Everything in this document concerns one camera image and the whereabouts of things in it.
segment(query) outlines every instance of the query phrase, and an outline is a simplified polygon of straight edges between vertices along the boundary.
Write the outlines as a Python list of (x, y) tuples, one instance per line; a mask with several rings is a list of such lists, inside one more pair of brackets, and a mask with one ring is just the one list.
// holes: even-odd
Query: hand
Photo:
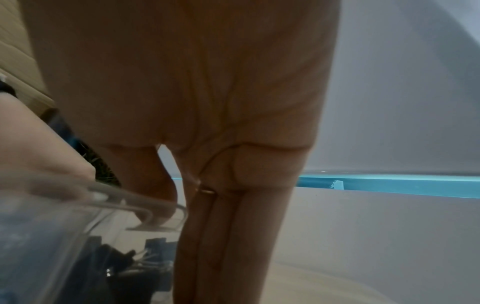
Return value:
[(0, 93), (0, 169), (95, 180), (95, 168), (20, 100)]
[(65, 119), (123, 187), (190, 216), (175, 303), (256, 303), (318, 127), (339, 2), (22, 2)]

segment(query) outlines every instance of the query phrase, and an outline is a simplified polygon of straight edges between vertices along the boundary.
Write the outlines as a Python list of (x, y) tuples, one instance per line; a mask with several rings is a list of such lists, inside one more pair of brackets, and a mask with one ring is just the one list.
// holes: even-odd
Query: transparent container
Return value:
[(170, 303), (185, 218), (108, 185), (0, 171), (0, 304)]

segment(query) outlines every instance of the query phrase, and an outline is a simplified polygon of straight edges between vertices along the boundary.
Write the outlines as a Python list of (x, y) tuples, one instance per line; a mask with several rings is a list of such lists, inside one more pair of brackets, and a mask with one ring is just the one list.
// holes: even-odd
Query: black wristband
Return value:
[(0, 93), (1, 92), (9, 93), (10, 95), (17, 97), (17, 93), (15, 92), (15, 89), (0, 80)]

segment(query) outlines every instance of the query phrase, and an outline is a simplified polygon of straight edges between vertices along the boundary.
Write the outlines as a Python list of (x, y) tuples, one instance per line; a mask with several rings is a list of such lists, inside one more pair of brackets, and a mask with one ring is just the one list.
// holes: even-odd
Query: clear plastic container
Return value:
[(170, 303), (185, 218), (104, 184), (0, 171), (0, 304)]

